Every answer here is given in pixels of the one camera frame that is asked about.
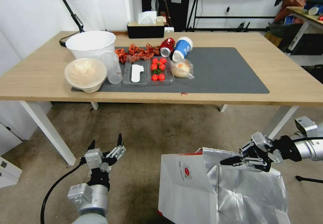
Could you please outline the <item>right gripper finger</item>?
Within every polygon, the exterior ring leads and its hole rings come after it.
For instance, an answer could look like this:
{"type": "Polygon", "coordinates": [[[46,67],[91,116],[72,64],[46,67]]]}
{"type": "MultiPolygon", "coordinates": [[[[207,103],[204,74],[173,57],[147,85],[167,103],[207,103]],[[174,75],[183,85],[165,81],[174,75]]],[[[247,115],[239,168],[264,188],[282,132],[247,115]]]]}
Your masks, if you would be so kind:
{"type": "Polygon", "coordinates": [[[239,149],[238,156],[229,157],[220,161],[220,164],[248,164],[249,161],[254,161],[255,158],[250,156],[254,150],[254,142],[250,141],[239,149]]]}
{"type": "Polygon", "coordinates": [[[221,165],[229,166],[242,166],[252,167],[261,171],[268,171],[268,163],[262,158],[252,158],[252,157],[229,157],[220,161],[221,165]]]}

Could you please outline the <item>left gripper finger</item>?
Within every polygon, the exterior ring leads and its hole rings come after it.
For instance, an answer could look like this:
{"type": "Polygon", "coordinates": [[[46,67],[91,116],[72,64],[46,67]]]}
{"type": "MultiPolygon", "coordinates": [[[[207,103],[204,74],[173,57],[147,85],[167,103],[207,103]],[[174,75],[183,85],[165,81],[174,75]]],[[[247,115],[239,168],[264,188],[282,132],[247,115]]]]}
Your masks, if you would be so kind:
{"type": "Polygon", "coordinates": [[[86,156],[87,155],[90,155],[90,154],[93,154],[94,152],[95,152],[95,143],[96,143],[96,141],[95,140],[93,140],[92,142],[91,142],[91,144],[88,146],[88,148],[87,148],[87,152],[86,152],[86,156]]]}
{"type": "Polygon", "coordinates": [[[120,159],[124,155],[125,151],[126,151],[126,148],[123,143],[122,134],[119,133],[117,146],[106,155],[106,158],[120,159]]]}

